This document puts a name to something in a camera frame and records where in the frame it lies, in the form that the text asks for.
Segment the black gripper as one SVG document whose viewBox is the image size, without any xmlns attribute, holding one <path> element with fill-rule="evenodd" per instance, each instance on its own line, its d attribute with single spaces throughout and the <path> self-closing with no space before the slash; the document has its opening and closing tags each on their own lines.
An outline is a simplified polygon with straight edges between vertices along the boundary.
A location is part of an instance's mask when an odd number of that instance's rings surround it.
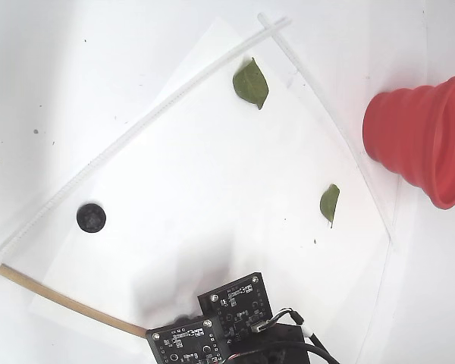
<svg viewBox="0 0 455 364">
<path fill-rule="evenodd" d="M 274 348 L 276 342 L 305 343 L 301 327 L 288 324 L 274 324 L 265 330 L 255 330 L 253 328 L 243 329 L 230 341 L 228 347 L 232 354 L 245 353 L 259 347 L 266 346 L 267 349 L 234 359 L 234 363 L 255 363 L 255 364 L 309 364 L 309 354 L 300 349 Z"/>
</svg>

